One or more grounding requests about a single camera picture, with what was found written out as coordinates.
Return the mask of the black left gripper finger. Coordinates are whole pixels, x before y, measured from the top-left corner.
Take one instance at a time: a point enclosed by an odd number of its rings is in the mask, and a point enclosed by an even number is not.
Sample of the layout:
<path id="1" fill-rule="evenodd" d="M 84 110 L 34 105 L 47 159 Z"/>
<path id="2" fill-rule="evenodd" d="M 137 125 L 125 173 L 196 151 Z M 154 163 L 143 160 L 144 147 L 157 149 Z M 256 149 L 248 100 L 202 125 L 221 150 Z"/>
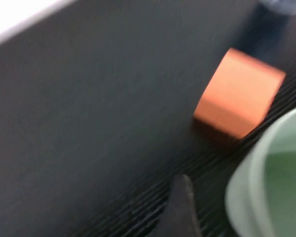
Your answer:
<path id="1" fill-rule="evenodd" d="M 173 182 L 165 210 L 165 237 L 201 237 L 197 221 L 193 185 L 186 175 Z"/>

